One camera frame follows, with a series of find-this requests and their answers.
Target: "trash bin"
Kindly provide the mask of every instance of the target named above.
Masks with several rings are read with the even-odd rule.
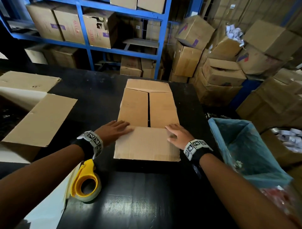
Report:
[[[257,188],[291,182],[250,121],[211,118],[208,122],[224,162]]]

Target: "hand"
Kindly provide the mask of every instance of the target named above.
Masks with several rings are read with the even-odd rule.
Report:
[[[112,142],[116,141],[120,136],[123,136],[127,133],[133,131],[133,129],[127,128],[129,122],[125,121],[111,121],[104,126],[98,128],[95,133],[102,139],[103,145],[108,146]]]
[[[195,138],[187,131],[185,128],[183,128],[179,124],[170,124],[166,126],[167,130],[171,133],[175,134],[177,138],[175,137],[169,137],[167,140],[171,142],[173,145],[175,145],[177,148],[180,148],[181,150],[184,150],[186,145],[189,143],[189,141],[194,140]]]

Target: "forearm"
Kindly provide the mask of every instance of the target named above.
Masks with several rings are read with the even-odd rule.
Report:
[[[12,228],[45,199],[84,159],[70,145],[0,180],[0,228]]]
[[[203,155],[199,164],[240,228],[296,228],[266,196],[214,155]]]

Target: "black table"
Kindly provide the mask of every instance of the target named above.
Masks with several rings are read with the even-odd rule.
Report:
[[[7,70],[27,71],[7,62]],[[62,78],[49,93],[78,99],[37,159],[67,145],[86,130],[116,120],[127,79],[121,75],[36,65],[35,73]],[[180,124],[218,152],[191,84],[169,83]],[[113,159],[114,144],[95,159],[102,191],[92,203],[67,202],[59,228],[176,228],[235,226],[203,174],[199,180],[181,153],[181,162]],[[0,163],[0,178],[23,165]]]

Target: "yellow tape dispenser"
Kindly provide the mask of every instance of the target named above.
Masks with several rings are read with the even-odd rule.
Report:
[[[93,172],[95,170],[94,163],[92,159],[89,159],[81,165],[72,185],[70,188],[71,196],[82,202],[92,201],[100,193],[102,185],[99,176]]]

